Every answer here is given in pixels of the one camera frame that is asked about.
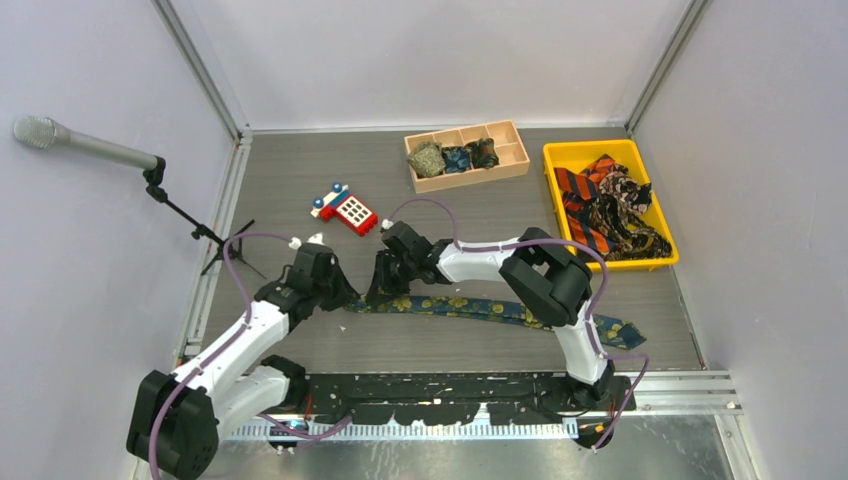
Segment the blue yellow floral tie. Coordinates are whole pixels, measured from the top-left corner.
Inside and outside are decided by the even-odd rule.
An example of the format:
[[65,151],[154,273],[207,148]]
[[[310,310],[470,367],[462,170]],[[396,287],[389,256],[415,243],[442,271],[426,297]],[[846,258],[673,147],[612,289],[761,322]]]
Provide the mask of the blue yellow floral tie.
[[[350,312],[362,314],[417,314],[467,318],[530,329],[551,331],[552,327],[538,321],[530,310],[519,302],[449,296],[400,296],[372,305],[365,297],[344,306]],[[595,329],[600,343],[621,350],[634,350],[647,338],[629,321],[596,314]]]

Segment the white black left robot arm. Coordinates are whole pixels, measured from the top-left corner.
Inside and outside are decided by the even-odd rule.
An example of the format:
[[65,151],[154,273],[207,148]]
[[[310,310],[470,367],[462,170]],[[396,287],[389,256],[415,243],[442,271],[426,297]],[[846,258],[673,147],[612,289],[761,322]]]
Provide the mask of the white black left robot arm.
[[298,412],[309,396],[305,369],[267,350],[315,309],[333,311],[358,297],[331,248],[298,245],[286,273],[249,298],[211,345],[172,372],[153,370],[141,380],[127,451],[148,463],[154,479],[197,479],[220,442],[254,416],[274,407]]

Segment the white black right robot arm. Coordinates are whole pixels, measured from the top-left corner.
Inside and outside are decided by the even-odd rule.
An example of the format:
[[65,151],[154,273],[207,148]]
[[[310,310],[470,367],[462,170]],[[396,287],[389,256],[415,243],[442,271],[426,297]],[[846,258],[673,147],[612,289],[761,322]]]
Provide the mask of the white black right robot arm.
[[451,285],[491,281],[508,285],[538,322],[555,333],[572,382],[571,397],[584,410],[596,410],[611,395],[615,372],[600,344],[591,309],[592,273],[584,261],[544,230],[528,228],[500,242],[427,240],[404,222],[382,232],[365,299],[387,303],[410,291],[412,282]]

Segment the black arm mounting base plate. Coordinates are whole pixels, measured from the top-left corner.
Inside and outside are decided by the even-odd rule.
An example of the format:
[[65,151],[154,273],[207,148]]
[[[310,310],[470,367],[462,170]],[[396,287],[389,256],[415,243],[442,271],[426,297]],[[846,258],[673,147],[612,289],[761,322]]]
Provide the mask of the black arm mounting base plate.
[[632,380],[615,375],[594,398],[565,373],[313,374],[297,406],[256,424],[271,441],[572,439],[603,447],[636,409]]

